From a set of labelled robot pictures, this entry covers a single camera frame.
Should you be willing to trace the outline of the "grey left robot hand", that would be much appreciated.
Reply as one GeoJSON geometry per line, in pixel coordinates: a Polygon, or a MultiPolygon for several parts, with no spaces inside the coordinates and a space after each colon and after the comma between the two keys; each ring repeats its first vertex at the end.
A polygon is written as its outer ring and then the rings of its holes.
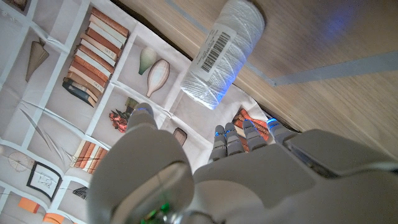
{"type": "Polygon", "coordinates": [[[192,170],[181,145],[138,104],[88,189],[90,223],[396,223],[397,160],[341,136],[288,130],[273,144],[252,121],[244,149],[231,123],[215,128],[208,163],[192,170]]]}

